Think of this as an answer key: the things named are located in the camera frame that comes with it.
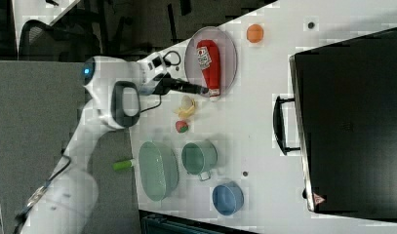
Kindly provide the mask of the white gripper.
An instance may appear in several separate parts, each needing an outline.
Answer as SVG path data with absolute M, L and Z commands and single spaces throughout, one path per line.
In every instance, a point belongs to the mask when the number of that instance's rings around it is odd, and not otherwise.
M 172 84 L 170 87 L 165 85 L 171 78 L 167 71 L 167 65 L 159 53 L 152 53 L 146 58 L 138 61 L 141 70 L 139 94 L 141 96 L 166 95 L 170 90 L 194 94 L 205 95 L 209 89 L 190 83 Z

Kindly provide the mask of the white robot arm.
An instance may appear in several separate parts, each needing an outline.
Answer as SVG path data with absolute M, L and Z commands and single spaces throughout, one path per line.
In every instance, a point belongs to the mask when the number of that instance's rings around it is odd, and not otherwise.
M 17 214 L 13 234 L 81 234 L 99 197 L 89 162 L 103 135 L 131 128 L 143 110 L 142 96 L 170 91 L 203 95 L 209 89 L 176 79 L 167 71 L 170 63 L 154 53 L 142 61 L 94 56 L 82 69 L 85 103 L 77 128 L 58 164 Z

